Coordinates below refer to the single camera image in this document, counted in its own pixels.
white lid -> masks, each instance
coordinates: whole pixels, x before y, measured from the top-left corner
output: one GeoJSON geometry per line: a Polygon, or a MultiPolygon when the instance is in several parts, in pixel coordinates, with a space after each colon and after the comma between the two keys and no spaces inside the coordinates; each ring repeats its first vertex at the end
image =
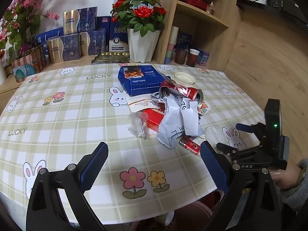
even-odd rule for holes
{"type": "Polygon", "coordinates": [[[187,85],[187,86],[192,86],[196,82],[196,80],[193,76],[186,74],[184,72],[176,72],[174,74],[174,78],[175,78],[177,83],[187,85]]]}
{"type": "Polygon", "coordinates": [[[190,52],[192,55],[199,55],[199,54],[200,54],[200,51],[195,50],[195,49],[190,49],[189,52],[190,52]]]}

crumpled paper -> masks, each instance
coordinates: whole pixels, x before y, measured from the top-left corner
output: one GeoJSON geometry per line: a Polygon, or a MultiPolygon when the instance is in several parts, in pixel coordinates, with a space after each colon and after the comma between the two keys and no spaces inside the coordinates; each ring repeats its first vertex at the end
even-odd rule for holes
{"type": "Polygon", "coordinates": [[[159,124],[157,139],[169,149],[174,149],[177,145],[177,137],[183,133],[187,136],[201,136],[203,130],[199,125],[197,101],[191,101],[180,92],[168,88],[166,95],[159,92],[151,94],[151,102],[165,104],[165,116],[159,124]]]}

plastic lid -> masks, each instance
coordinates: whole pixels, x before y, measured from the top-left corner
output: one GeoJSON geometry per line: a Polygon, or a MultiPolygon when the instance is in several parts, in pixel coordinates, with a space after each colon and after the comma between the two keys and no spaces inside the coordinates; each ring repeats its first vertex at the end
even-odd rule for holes
{"type": "Polygon", "coordinates": [[[204,135],[206,140],[210,143],[212,147],[216,147],[216,144],[219,142],[229,145],[226,136],[218,127],[214,126],[207,127],[204,130],[204,135]]]}
{"type": "Polygon", "coordinates": [[[174,79],[177,83],[186,85],[186,86],[192,86],[195,84],[196,80],[193,76],[184,73],[184,72],[176,72],[174,74],[174,79]]]}

blue gripper pad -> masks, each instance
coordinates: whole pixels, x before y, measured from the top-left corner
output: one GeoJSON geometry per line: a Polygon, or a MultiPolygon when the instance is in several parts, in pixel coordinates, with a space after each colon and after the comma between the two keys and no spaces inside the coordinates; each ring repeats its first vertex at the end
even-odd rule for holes
{"type": "Polygon", "coordinates": [[[201,143],[200,155],[206,165],[215,185],[225,194],[229,191],[228,175],[221,166],[215,155],[210,150],[211,147],[206,142],[201,143]]]}

hand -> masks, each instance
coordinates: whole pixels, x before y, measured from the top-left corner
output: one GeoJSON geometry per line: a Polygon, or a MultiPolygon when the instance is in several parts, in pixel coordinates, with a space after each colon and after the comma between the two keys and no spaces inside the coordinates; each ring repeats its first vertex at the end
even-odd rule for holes
{"type": "Polygon", "coordinates": [[[272,180],[281,189],[292,189],[298,186],[298,177],[302,169],[295,163],[288,161],[286,170],[270,168],[272,180]]]}

